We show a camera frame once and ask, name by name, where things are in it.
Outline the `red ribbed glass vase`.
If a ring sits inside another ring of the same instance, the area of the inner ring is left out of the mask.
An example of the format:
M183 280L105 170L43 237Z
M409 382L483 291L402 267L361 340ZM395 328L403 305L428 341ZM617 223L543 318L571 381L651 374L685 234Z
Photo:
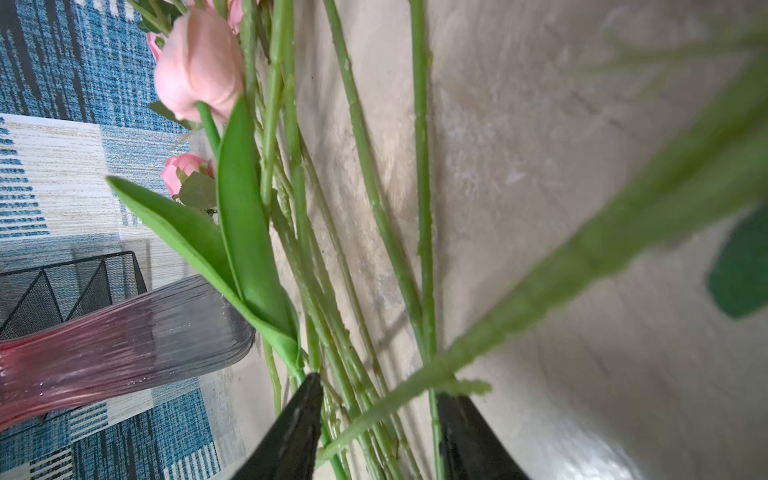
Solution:
M202 276L1 343L1 427L215 372L254 328Z

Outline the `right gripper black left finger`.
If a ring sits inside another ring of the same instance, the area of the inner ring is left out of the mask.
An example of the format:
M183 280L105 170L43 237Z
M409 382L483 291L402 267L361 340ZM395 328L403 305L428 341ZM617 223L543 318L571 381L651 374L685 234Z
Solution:
M312 479L321 435L323 398L320 374L308 374L233 478Z

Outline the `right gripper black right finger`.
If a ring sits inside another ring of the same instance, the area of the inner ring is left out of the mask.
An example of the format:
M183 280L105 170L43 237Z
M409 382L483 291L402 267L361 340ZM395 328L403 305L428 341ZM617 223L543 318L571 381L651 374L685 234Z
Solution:
M468 396L441 393L437 408L446 479L530 479Z

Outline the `small pink rosebud stem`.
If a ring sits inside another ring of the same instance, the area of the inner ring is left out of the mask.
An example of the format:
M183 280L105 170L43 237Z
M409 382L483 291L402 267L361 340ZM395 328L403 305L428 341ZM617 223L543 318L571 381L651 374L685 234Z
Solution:
M170 157L160 177L173 200L209 214L217 211L216 183L208 161L190 153Z

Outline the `white and pale blue rose stem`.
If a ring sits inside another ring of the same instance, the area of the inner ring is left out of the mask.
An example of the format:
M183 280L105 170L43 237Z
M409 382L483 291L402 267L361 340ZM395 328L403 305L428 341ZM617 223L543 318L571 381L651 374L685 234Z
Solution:
M623 271L650 246L767 198L767 47L570 238L542 258L480 320L378 401L317 456L328 461L423 392L483 395L456 372Z

